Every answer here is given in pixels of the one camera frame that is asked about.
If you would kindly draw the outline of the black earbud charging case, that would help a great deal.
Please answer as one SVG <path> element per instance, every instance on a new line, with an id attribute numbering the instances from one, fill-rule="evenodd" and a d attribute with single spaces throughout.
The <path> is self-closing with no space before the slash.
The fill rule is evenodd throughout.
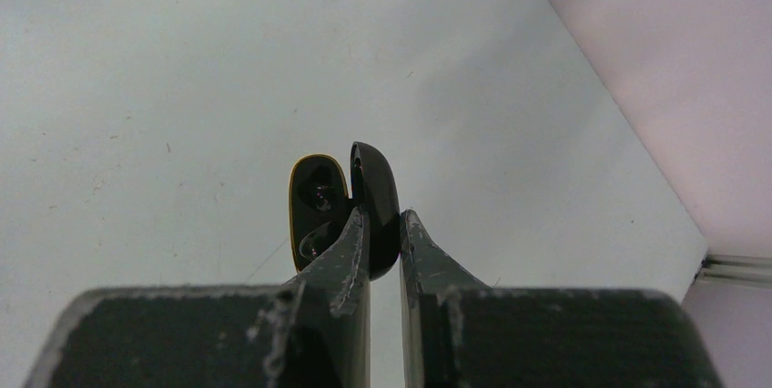
<path id="1" fill-rule="evenodd" d="M 300 187 L 308 181 L 334 186 L 338 202 L 331 212 L 307 207 Z M 384 276 L 399 256 L 401 214 L 396 182 L 386 157 L 374 146 L 355 142 L 350 149 L 350 181 L 331 156 L 312 154 L 297 161 L 289 179 L 289 230 L 296 271 L 302 271 L 340 237 L 351 212 L 360 207 L 370 219 L 370 276 Z"/>

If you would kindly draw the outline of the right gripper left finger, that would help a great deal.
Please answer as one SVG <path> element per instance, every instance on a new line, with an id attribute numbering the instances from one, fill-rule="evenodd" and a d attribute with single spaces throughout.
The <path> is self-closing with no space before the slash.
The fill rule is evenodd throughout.
<path id="1" fill-rule="evenodd" d="M 102 288 L 62 311 L 28 387 L 366 387 L 368 214 L 282 284 Z"/>

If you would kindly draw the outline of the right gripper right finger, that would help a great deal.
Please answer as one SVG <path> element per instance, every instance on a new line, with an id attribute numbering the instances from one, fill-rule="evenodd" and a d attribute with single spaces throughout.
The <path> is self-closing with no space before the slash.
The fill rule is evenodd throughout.
<path id="1" fill-rule="evenodd" d="M 409 387 L 718 387 L 679 303 L 654 290 L 501 288 L 401 214 Z"/>

